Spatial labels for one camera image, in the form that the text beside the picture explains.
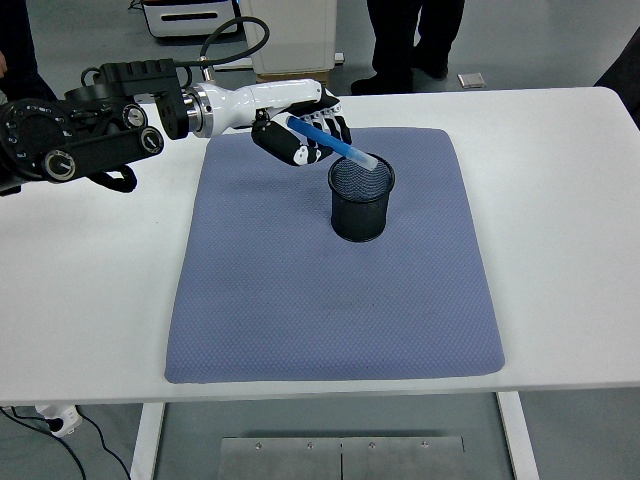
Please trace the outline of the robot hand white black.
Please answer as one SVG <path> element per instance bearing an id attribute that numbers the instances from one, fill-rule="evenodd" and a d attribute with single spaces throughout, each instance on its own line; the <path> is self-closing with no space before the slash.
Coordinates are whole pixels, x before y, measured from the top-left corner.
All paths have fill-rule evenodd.
<path id="1" fill-rule="evenodd" d="M 201 120 L 195 134 L 201 138 L 248 128 L 257 146 L 291 166 L 314 164 L 333 153 L 331 146 L 311 137 L 302 142 L 274 120 L 290 114 L 337 140 L 352 143 L 340 100 L 316 80 L 277 81 L 237 90 L 201 83 L 197 89 Z"/>

